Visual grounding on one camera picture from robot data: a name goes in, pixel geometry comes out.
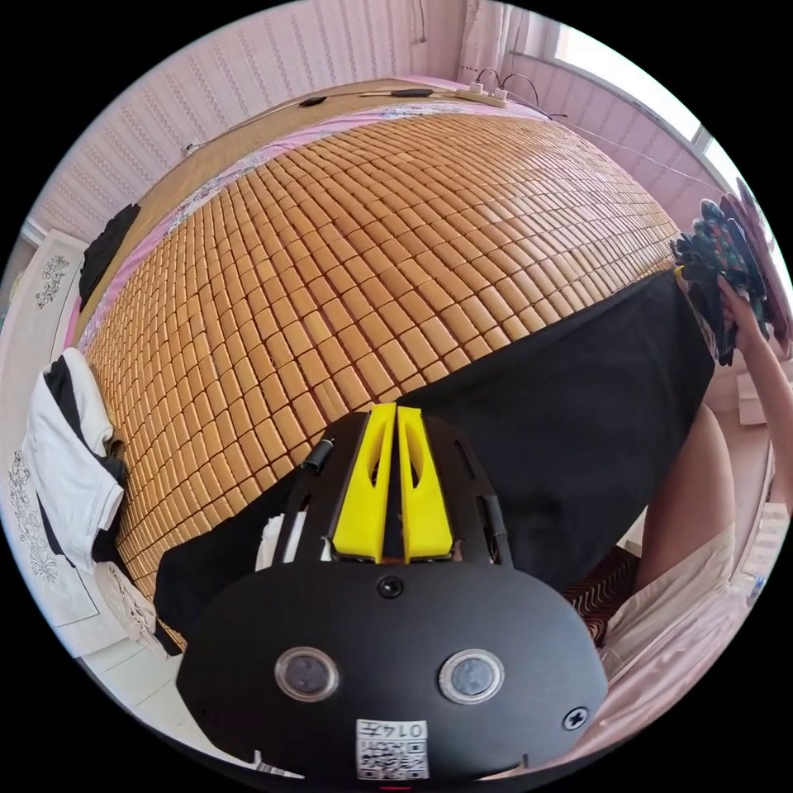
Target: qr code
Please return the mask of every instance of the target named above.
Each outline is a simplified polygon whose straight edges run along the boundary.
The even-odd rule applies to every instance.
[[[425,722],[358,722],[359,779],[428,779]]]

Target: leg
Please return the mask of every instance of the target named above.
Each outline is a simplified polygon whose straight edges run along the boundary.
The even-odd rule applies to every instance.
[[[706,406],[644,521],[638,591],[685,559],[735,519],[733,473],[719,422]]]

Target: brown patterned fabric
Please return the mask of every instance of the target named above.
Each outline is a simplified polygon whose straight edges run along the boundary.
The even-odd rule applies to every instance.
[[[630,597],[638,567],[639,557],[616,545],[582,582],[565,593],[597,647],[603,646],[609,620]]]

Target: patterned wallpaper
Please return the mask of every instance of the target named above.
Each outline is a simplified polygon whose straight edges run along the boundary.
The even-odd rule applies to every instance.
[[[375,78],[455,80],[467,5],[299,0],[222,28],[164,61],[109,106],[55,170],[29,216],[45,231],[89,242],[181,161],[184,146],[268,107]],[[698,214],[701,198],[718,198],[701,164],[635,107],[550,64],[507,61],[507,73],[533,80],[545,110],[566,112],[573,128],[629,171],[682,228]],[[510,88],[531,97],[522,80]]]
[[[464,19],[464,0],[300,0],[246,17],[127,89],[70,150],[29,215],[44,230],[89,242],[182,159],[184,146],[268,107],[375,78],[455,79]]]

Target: pink bedsheet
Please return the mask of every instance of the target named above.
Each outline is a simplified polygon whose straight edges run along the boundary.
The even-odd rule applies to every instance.
[[[415,78],[417,83],[436,84],[438,88],[459,88],[456,83],[448,83],[439,80],[424,80]],[[422,102],[406,103],[402,105],[391,105],[376,109],[369,109],[359,113],[324,121],[317,126],[307,127],[291,135],[287,135],[277,142],[267,144],[262,149],[248,154],[239,162],[232,165],[222,173],[210,179],[201,188],[195,191],[185,202],[177,207],[173,212],[163,218],[157,226],[146,235],[137,245],[135,250],[127,257],[119,267],[115,277],[102,295],[96,310],[86,325],[83,335],[77,343],[78,348],[85,353],[91,344],[94,335],[104,321],[111,306],[118,297],[121,289],[132,277],[137,268],[145,261],[146,257],[170,234],[182,221],[190,217],[195,211],[216,196],[227,184],[244,176],[246,173],[258,168],[270,159],[278,157],[284,152],[291,151],[328,135],[335,135],[339,132],[354,129],[358,126],[376,124],[380,121],[393,119],[410,118],[415,116],[429,116],[441,113],[461,113],[478,116],[508,116],[511,118],[530,118],[536,121],[547,121],[547,119],[528,107],[510,104],[506,108],[491,107],[489,105],[477,104],[475,102],[465,102],[463,100],[449,100],[448,102]]]

